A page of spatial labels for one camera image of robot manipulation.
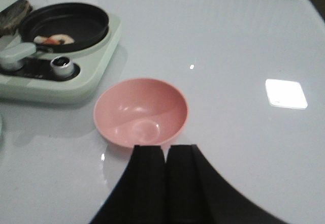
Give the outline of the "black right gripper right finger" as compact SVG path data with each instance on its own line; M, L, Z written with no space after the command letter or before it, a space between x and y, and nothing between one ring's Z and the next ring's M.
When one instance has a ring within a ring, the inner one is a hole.
M197 145L173 145L167 162L169 223L282 223L233 188Z

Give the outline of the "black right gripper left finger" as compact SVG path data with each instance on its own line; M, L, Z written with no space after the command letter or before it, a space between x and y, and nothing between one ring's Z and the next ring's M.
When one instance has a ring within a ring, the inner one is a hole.
M121 178L91 223L166 223L164 153L135 146Z

